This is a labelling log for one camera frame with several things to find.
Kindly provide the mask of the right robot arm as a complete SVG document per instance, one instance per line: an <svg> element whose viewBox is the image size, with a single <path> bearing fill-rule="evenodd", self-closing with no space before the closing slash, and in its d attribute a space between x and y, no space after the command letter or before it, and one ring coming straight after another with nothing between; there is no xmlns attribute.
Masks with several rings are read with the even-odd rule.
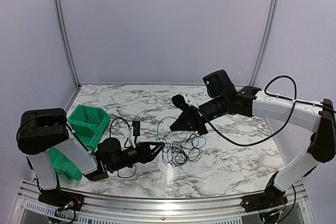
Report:
<svg viewBox="0 0 336 224"><path fill-rule="evenodd" d="M269 118L302 127L312 132L310 144L286 167L277 171L268 182L260 203L271 207L282 193L299 179L310 174L319 164L335 157L335 110L329 99L322 102L299 100L270 93L266 89L244 86L236 90L225 70L217 70L203 78L211 100L198 105L189 95L175 95L173 104L182 113L170 126L172 132L197 131L208 133L207 126L221 116L242 115Z"/></svg>

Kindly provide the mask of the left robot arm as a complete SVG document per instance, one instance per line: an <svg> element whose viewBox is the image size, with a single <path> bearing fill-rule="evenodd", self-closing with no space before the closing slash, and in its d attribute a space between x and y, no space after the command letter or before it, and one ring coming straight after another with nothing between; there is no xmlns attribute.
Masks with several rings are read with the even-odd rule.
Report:
<svg viewBox="0 0 336 224"><path fill-rule="evenodd" d="M59 180L48 153L55 148L68 158L89 181L100 181L108 175L137 163L147 164L162 151L162 142L136 142L122 149L115 137L98 144L90 151L67 122L64 109L30 110L23 113L16 133L19 150L31 164L45 196L54 205L66 202L66 193L59 189Z"/></svg>

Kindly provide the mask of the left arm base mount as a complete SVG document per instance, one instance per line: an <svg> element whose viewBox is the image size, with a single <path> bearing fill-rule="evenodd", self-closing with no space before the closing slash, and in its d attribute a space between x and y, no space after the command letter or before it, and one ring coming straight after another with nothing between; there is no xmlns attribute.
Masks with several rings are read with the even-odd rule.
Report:
<svg viewBox="0 0 336 224"><path fill-rule="evenodd" d="M59 188L52 190L41 190L38 200L57 207L59 210L79 211L82 207L84 196L78 193L63 191Z"/></svg>

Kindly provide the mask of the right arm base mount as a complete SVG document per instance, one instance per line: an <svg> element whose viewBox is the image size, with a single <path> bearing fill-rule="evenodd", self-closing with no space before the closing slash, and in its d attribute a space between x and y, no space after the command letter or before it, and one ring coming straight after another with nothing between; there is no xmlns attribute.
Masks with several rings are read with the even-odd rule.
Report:
<svg viewBox="0 0 336 224"><path fill-rule="evenodd" d="M284 205L288 202L285 192L274 186L274 178L271 178L262 193L254 193L243 196L240 206L246 212L260 211L268 208Z"/></svg>

